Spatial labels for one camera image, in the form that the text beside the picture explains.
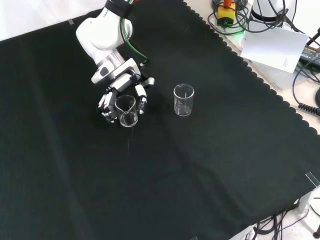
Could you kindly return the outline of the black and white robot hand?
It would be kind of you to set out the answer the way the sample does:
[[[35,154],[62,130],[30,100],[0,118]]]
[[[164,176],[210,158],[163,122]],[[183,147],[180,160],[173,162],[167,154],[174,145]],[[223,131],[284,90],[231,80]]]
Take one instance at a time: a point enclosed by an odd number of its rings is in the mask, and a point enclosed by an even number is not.
[[[148,102],[146,88],[154,84],[155,79],[153,77],[145,78],[133,71],[124,73],[114,80],[105,90],[105,94],[97,105],[97,110],[108,123],[114,123],[119,116],[115,109],[116,98],[127,88],[134,87],[138,96],[137,111],[142,115],[146,111]]]

